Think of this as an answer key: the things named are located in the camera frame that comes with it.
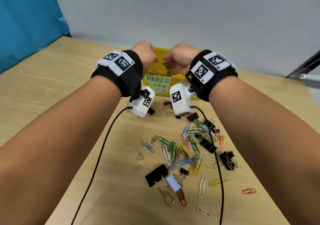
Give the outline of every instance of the hand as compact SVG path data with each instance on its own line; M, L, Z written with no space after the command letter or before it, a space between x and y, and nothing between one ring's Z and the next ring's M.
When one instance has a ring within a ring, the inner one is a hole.
M131 50L136 52L140 57L143 65L143 73L148 71L150 65L159 61L155 55L155 50L149 41L138 42Z
M172 74L185 76L190 69L191 62L200 52L200 49L180 43L162 57L162 64L166 66L166 69L173 69Z

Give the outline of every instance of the blue partition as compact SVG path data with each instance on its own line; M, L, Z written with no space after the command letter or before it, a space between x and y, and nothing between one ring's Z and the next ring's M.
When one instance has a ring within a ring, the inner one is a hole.
M57 0L0 0L0 73L70 35Z

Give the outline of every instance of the handwritten label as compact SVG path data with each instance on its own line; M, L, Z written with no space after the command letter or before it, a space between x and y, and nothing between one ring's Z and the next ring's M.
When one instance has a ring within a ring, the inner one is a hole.
M184 86L190 86L190 83L187 81L187 79L181 79L179 83L182 83Z
M155 93L169 93L171 77L150 76L145 75L144 79L149 83L149 86Z

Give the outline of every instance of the person's left arm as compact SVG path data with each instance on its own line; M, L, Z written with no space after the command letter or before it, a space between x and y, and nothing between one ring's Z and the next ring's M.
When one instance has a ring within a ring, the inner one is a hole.
M132 48L144 71L157 61L148 41ZM0 148L0 224L45 224L121 99L95 76Z

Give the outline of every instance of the person's left hand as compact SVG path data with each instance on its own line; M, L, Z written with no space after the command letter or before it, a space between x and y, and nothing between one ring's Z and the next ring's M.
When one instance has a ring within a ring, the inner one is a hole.
M131 50L136 52L140 57L143 64L143 73L148 71L150 65L159 61L155 55L154 48L149 41L138 42Z

